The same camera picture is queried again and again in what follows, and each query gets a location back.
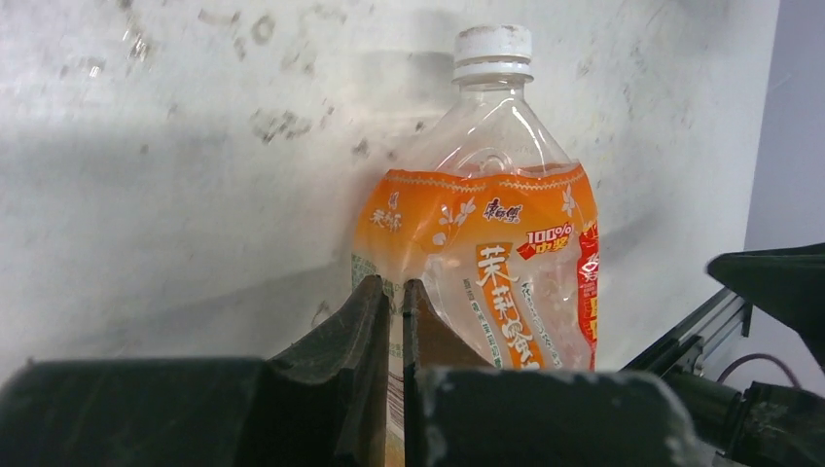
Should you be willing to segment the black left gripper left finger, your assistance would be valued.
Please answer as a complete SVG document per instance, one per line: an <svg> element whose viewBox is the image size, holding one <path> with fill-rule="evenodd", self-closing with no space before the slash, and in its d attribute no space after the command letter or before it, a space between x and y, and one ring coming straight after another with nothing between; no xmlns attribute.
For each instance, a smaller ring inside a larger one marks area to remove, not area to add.
<svg viewBox="0 0 825 467"><path fill-rule="evenodd" d="M380 466L389 301L365 277L270 359L41 361L1 389L5 466Z"/></svg>

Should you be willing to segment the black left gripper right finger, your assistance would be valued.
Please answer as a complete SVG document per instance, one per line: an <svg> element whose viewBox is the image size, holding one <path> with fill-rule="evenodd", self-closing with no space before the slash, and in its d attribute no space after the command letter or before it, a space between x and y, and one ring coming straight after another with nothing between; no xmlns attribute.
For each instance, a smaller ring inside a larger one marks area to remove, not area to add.
<svg viewBox="0 0 825 467"><path fill-rule="evenodd" d="M490 366L405 285L405 462L409 466L701 466L694 424L646 372Z"/></svg>

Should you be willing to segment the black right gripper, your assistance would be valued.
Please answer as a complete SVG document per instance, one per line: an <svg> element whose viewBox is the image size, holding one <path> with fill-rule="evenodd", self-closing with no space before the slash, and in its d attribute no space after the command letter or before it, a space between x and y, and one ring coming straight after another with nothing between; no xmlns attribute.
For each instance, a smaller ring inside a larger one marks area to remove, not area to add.
<svg viewBox="0 0 825 467"><path fill-rule="evenodd" d="M824 365L824 245L722 254L706 272L793 329ZM746 466L822 466L824 399L812 392L754 382L743 392L687 374L664 381L690 414L696 434Z"/></svg>

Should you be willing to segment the crushed orange label bottle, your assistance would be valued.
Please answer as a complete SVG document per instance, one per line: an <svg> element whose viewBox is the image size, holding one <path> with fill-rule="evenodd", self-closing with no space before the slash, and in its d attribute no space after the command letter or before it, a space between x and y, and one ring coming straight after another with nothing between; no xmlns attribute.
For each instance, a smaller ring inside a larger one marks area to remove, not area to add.
<svg viewBox="0 0 825 467"><path fill-rule="evenodd" d="M382 278L390 300L385 462L405 461L407 281L496 368L591 370L597 346L597 207L525 100L532 39L479 25L454 42L456 103L399 149L355 229L352 279Z"/></svg>

